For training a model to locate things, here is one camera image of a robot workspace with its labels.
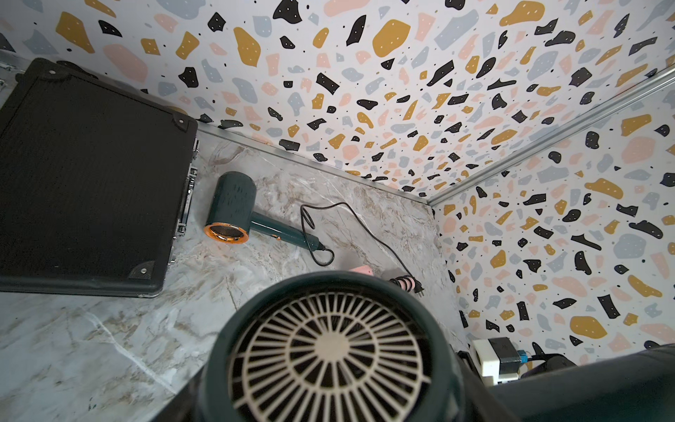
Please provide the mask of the pink hair dryer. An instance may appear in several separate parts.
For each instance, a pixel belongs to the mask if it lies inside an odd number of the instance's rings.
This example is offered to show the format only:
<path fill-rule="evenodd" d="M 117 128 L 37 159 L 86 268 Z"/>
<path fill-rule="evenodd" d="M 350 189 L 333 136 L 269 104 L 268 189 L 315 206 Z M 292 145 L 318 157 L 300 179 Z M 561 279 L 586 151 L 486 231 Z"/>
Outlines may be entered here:
<path fill-rule="evenodd" d="M 361 266 L 361 267 L 355 267 L 351 269 L 351 272 L 353 273 L 358 273 L 358 274 L 365 274 L 369 276 L 374 276 L 374 271 L 371 267 L 369 266 Z M 410 276 L 409 274 L 397 276 L 394 278 L 389 278 L 388 282 L 399 287 L 400 289 L 408 292 L 408 293 L 418 293 L 420 291 L 423 291 L 424 289 L 421 287 L 421 285 L 418 283 L 418 281 Z"/>

